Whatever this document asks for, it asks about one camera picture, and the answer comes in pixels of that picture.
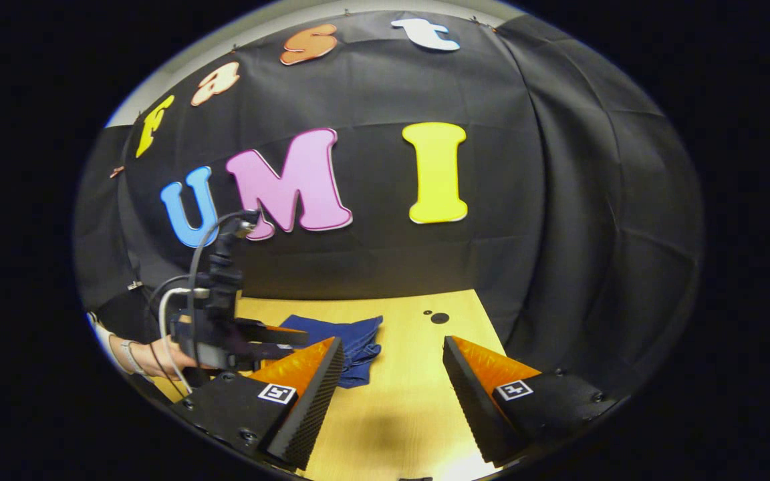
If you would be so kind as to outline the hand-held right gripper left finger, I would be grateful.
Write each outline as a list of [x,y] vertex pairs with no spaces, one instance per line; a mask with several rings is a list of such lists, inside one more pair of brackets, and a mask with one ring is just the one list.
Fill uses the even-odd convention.
[[171,411],[254,462],[305,471],[343,365],[342,340],[331,336],[250,375],[220,373]]

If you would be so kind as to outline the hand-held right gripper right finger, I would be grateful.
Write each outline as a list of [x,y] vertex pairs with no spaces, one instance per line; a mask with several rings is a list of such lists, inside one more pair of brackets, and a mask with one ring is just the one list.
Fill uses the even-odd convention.
[[565,369],[540,372],[459,336],[443,365],[484,462],[549,456],[608,417],[620,400]]

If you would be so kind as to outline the blue jeans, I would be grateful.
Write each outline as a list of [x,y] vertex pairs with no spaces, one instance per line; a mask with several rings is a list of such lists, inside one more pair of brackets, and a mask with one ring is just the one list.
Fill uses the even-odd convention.
[[309,347],[333,336],[340,338],[344,350],[344,363],[338,386],[342,389],[354,389],[370,383],[372,362],[382,350],[382,346],[376,340],[382,322],[382,315],[353,323],[329,323],[291,315],[280,326],[308,334],[308,341],[305,344],[294,345],[294,348]]

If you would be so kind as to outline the black backdrop cloth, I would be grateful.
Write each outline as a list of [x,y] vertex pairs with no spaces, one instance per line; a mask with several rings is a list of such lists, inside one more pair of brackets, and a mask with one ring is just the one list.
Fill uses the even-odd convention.
[[202,64],[99,134],[74,209],[84,305],[187,272],[242,209],[263,210],[233,250],[245,295],[472,289],[510,356],[618,399],[678,340],[704,256],[672,123],[530,15],[309,19]]

